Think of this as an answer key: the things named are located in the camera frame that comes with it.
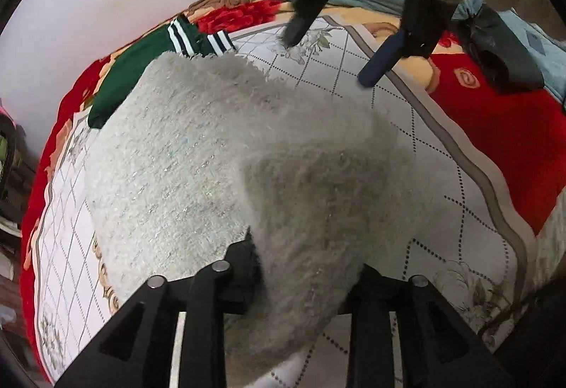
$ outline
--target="white fluffy towel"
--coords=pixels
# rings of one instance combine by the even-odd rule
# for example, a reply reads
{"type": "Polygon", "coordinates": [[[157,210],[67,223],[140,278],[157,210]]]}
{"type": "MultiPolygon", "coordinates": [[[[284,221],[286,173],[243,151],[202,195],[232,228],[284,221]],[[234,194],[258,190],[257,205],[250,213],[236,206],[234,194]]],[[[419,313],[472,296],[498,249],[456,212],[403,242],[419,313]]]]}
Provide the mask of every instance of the white fluffy towel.
{"type": "Polygon", "coordinates": [[[312,342],[363,263],[398,276],[434,212],[389,122],[327,93],[267,81],[227,53],[152,62],[98,135],[87,195],[123,302],[224,256],[251,227],[265,290],[225,334],[229,386],[312,342]]]}

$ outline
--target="brown fabric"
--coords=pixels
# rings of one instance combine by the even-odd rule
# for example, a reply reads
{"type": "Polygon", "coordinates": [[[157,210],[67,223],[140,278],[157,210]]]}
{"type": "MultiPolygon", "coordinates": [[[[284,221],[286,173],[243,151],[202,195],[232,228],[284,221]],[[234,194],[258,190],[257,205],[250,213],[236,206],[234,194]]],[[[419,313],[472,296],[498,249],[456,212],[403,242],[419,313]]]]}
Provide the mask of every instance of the brown fabric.
{"type": "Polygon", "coordinates": [[[59,160],[60,154],[63,152],[63,148],[65,146],[65,143],[67,142],[67,137],[69,137],[69,134],[71,133],[72,129],[73,129],[73,122],[69,119],[63,125],[63,128],[61,128],[61,130],[57,133],[55,139],[56,141],[55,151],[53,151],[53,153],[50,156],[49,167],[45,169],[45,172],[47,173],[47,182],[50,182],[53,177],[55,166],[57,165],[57,161],[59,160]]]}
{"type": "Polygon", "coordinates": [[[250,2],[250,0],[198,0],[186,9],[185,16],[190,17],[196,10],[199,10],[200,8],[217,9],[223,6],[225,6],[226,8],[234,8],[239,4],[248,2],[250,2]]]}

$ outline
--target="black clamp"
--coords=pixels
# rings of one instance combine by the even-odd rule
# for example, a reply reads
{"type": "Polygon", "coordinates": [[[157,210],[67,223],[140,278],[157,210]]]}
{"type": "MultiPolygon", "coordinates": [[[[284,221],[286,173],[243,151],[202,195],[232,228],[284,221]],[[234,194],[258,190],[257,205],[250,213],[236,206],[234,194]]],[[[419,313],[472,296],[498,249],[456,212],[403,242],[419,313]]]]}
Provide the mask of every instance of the black clamp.
{"type": "MultiPolygon", "coordinates": [[[[223,314],[244,314],[260,284],[250,233],[195,276],[152,276],[87,344],[56,388],[167,388],[180,312],[186,312],[180,388],[225,388],[223,314]]],[[[342,313],[352,314],[347,388],[393,388],[390,312],[396,312],[409,388],[512,387],[491,353],[423,276],[399,281],[364,266],[342,313]]]]}
{"type": "Polygon", "coordinates": [[[440,0],[405,0],[401,26],[375,51],[358,74],[363,87],[374,87],[399,59],[428,58],[448,24],[456,5],[440,0]]]}

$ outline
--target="white stripe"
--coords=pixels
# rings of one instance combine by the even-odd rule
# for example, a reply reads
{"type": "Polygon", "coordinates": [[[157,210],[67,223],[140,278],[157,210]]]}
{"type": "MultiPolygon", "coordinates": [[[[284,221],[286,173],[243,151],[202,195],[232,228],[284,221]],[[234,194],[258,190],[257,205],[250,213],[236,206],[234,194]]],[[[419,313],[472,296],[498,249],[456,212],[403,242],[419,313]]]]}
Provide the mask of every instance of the white stripe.
{"type": "Polygon", "coordinates": [[[175,36],[175,32],[173,31],[173,29],[171,28],[171,26],[169,25],[169,27],[167,27],[167,31],[169,32],[169,38],[171,38],[171,41],[173,42],[173,46],[175,47],[175,50],[178,54],[181,54],[183,51],[180,48],[180,44],[177,41],[177,37],[175,36]]]}
{"type": "Polygon", "coordinates": [[[177,21],[177,19],[175,19],[172,24],[177,27],[177,31],[179,32],[180,35],[180,39],[183,40],[183,43],[185,43],[185,47],[187,48],[187,53],[189,54],[189,57],[193,57],[195,55],[194,50],[192,49],[191,46],[191,42],[189,41],[189,39],[187,38],[187,34],[185,33],[185,31],[183,30],[183,28],[181,27],[180,23],[177,21]]]}
{"type": "Polygon", "coordinates": [[[226,34],[224,33],[224,31],[218,32],[218,36],[220,37],[220,41],[222,42],[222,44],[224,45],[226,50],[230,51],[232,49],[232,47],[230,45],[230,42],[226,38],[226,34]]]}
{"type": "Polygon", "coordinates": [[[218,45],[218,43],[216,42],[216,39],[214,39],[214,35],[209,35],[208,36],[208,41],[210,41],[212,48],[214,49],[214,52],[221,56],[222,55],[222,49],[220,49],[220,46],[218,45]]]}

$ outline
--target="dotted line pattern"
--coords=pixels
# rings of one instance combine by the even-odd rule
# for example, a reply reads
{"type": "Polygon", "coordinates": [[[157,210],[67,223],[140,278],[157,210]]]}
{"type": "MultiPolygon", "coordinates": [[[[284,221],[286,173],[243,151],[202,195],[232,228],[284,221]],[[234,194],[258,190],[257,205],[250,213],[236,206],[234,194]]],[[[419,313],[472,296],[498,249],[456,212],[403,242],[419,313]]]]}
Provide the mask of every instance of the dotted line pattern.
{"type": "MultiPolygon", "coordinates": [[[[316,63],[318,63],[318,64],[321,64],[321,65],[324,65],[325,67],[333,68],[334,70],[340,70],[341,72],[347,73],[348,75],[352,75],[352,76],[354,76],[355,78],[358,77],[358,75],[357,75],[356,73],[352,73],[352,72],[349,72],[348,70],[344,70],[344,69],[341,67],[342,65],[340,65],[341,68],[338,68],[338,67],[335,67],[335,66],[333,66],[333,65],[327,64],[326,62],[321,62],[321,61],[319,61],[318,59],[312,59],[312,61],[313,61],[313,62],[316,62],[316,63]]],[[[403,101],[403,102],[405,102],[405,103],[409,103],[409,101],[408,101],[407,99],[405,99],[404,97],[401,97],[401,96],[395,94],[394,92],[391,92],[389,89],[386,89],[386,88],[384,88],[383,86],[380,86],[379,84],[376,84],[376,85],[374,86],[374,91],[375,91],[375,88],[376,88],[376,87],[378,87],[378,88],[381,89],[382,91],[387,92],[390,96],[396,97],[396,98],[398,98],[399,100],[401,100],[401,101],[403,101]]]]}
{"type": "Polygon", "coordinates": [[[439,152],[440,154],[443,154],[446,158],[449,158],[451,160],[453,160],[454,158],[452,158],[452,156],[450,156],[448,153],[445,153],[444,151],[440,150],[439,148],[435,147],[434,145],[431,145],[429,143],[426,143],[424,140],[419,139],[418,137],[415,137],[413,134],[411,134],[410,132],[407,132],[406,130],[404,130],[403,128],[400,128],[399,126],[397,126],[395,123],[393,123],[392,121],[390,121],[390,123],[392,125],[394,125],[397,129],[399,129],[403,134],[405,134],[408,137],[411,137],[412,139],[416,140],[417,142],[426,145],[427,147],[432,148],[433,150],[439,152]]]}
{"type": "Polygon", "coordinates": [[[369,61],[369,58],[367,58],[366,56],[360,56],[359,54],[356,54],[355,52],[352,51],[348,51],[345,48],[335,45],[334,43],[330,43],[331,46],[337,47],[338,49],[342,49],[345,50],[348,54],[352,54],[353,56],[356,56],[357,58],[362,59],[363,61],[369,61]]]}
{"type": "MultiPolygon", "coordinates": [[[[249,56],[250,56],[250,57],[253,57],[254,59],[257,59],[257,60],[259,60],[259,61],[262,61],[262,62],[264,62],[264,63],[266,63],[266,64],[270,64],[270,62],[266,61],[265,59],[262,59],[261,57],[256,56],[255,54],[249,54],[249,56]]],[[[328,89],[326,89],[326,87],[319,86],[318,84],[315,84],[315,83],[313,83],[313,82],[310,82],[310,81],[307,81],[307,80],[301,80],[298,76],[292,75],[292,74],[289,73],[288,71],[283,70],[282,68],[277,67],[276,65],[274,65],[273,68],[274,68],[275,70],[279,70],[279,72],[285,73],[285,75],[290,76],[291,78],[294,78],[294,79],[298,80],[298,83],[296,84],[297,86],[299,85],[300,82],[304,82],[304,83],[306,83],[306,84],[310,84],[310,85],[312,85],[312,86],[316,86],[316,87],[318,87],[319,89],[322,89],[322,90],[324,90],[324,91],[326,91],[326,92],[332,94],[333,96],[342,98],[342,96],[341,96],[340,94],[333,93],[333,92],[329,91],[328,89]]]]}
{"type": "Polygon", "coordinates": [[[473,213],[468,206],[462,204],[462,202],[460,201],[456,201],[454,198],[450,198],[450,196],[444,195],[444,197],[448,200],[448,201],[452,201],[454,204],[458,204],[460,207],[462,207],[466,213],[468,213],[469,215],[471,215],[478,223],[482,224],[482,226],[484,226],[485,228],[487,228],[489,231],[493,232],[493,233],[497,233],[499,234],[499,232],[494,229],[493,227],[490,227],[488,224],[486,224],[481,218],[479,218],[475,213],[473,213]]]}
{"type": "Polygon", "coordinates": [[[505,251],[505,274],[503,275],[503,280],[505,281],[507,280],[507,275],[509,273],[509,244],[503,239],[503,237],[501,238],[501,241],[503,243],[503,250],[505,251]]]}
{"type": "Polygon", "coordinates": [[[407,280],[407,269],[409,268],[409,258],[411,257],[411,246],[414,241],[415,238],[409,241],[409,243],[407,244],[407,250],[405,251],[405,267],[403,268],[403,276],[401,277],[403,281],[407,280]]]}
{"type": "Polygon", "coordinates": [[[415,109],[411,107],[412,152],[417,154],[417,138],[415,137],[415,109]]]}
{"type": "Polygon", "coordinates": [[[434,256],[435,258],[437,258],[438,260],[440,260],[443,263],[448,262],[444,257],[438,255],[435,251],[431,250],[428,246],[426,246],[425,244],[421,243],[421,241],[417,241],[415,238],[412,239],[412,241],[419,246],[421,249],[423,249],[424,251],[428,252],[428,254],[434,256]]]}
{"type": "Polygon", "coordinates": [[[314,350],[315,350],[315,345],[313,344],[312,347],[310,347],[310,350],[308,351],[308,355],[307,358],[305,359],[305,363],[303,364],[303,368],[301,369],[301,373],[299,374],[299,377],[296,379],[293,388],[297,388],[299,386],[299,383],[301,383],[301,380],[305,376],[305,372],[307,370],[308,364],[311,362],[312,353],[314,350]]]}
{"type": "Polygon", "coordinates": [[[485,279],[488,283],[490,283],[492,286],[495,285],[495,281],[493,281],[491,278],[489,278],[488,276],[484,275],[483,273],[480,273],[479,271],[475,271],[474,269],[471,269],[470,267],[468,267],[468,270],[470,270],[470,273],[475,274],[476,276],[479,276],[482,279],[485,279]]]}
{"type": "Polygon", "coordinates": [[[338,67],[338,73],[336,73],[336,79],[334,80],[334,86],[332,86],[332,94],[336,92],[336,85],[338,84],[338,78],[340,78],[340,72],[342,71],[342,65],[344,63],[344,56],[346,55],[346,48],[348,46],[349,33],[346,33],[346,42],[344,43],[344,50],[342,51],[342,58],[340,59],[340,66],[338,67]]]}
{"type": "Polygon", "coordinates": [[[277,383],[279,383],[279,385],[281,385],[283,388],[290,388],[290,386],[285,383],[283,380],[281,380],[281,378],[279,378],[275,372],[271,373],[271,378],[274,379],[277,383]]]}
{"type": "Polygon", "coordinates": [[[330,343],[332,343],[337,349],[339,349],[342,353],[344,353],[345,355],[348,354],[348,350],[345,349],[342,345],[340,345],[338,342],[336,342],[333,338],[331,338],[329,335],[326,335],[326,333],[322,333],[322,336],[324,338],[326,338],[330,343]]]}
{"type": "Polygon", "coordinates": [[[270,74],[271,69],[273,68],[273,64],[275,64],[275,61],[277,60],[278,57],[279,57],[279,55],[276,54],[275,57],[273,58],[273,61],[271,62],[270,67],[267,69],[267,72],[265,72],[265,77],[267,77],[270,74]]]}
{"type": "Polygon", "coordinates": [[[460,194],[462,195],[462,217],[460,219],[460,236],[458,237],[458,260],[462,261],[462,239],[463,239],[463,223],[465,221],[466,218],[466,210],[465,210],[465,204],[466,204],[466,195],[464,193],[463,190],[463,181],[462,181],[462,170],[460,169],[460,166],[456,166],[456,170],[458,172],[458,182],[460,184],[460,194]]]}
{"type": "Polygon", "coordinates": [[[299,83],[301,83],[301,81],[303,80],[303,75],[305,74],[305,72],[307,70],[307,66],[308,66],[308,63],[311,60],[311,57],[312,57],[312,51],[308,54],[307,62],[305,62],[305,66],[303,67],[303,71],[301,72],[301,76],[299,76],[299,79],[296,82],[295,87],[297,87],[299,85],[299,83]]]}

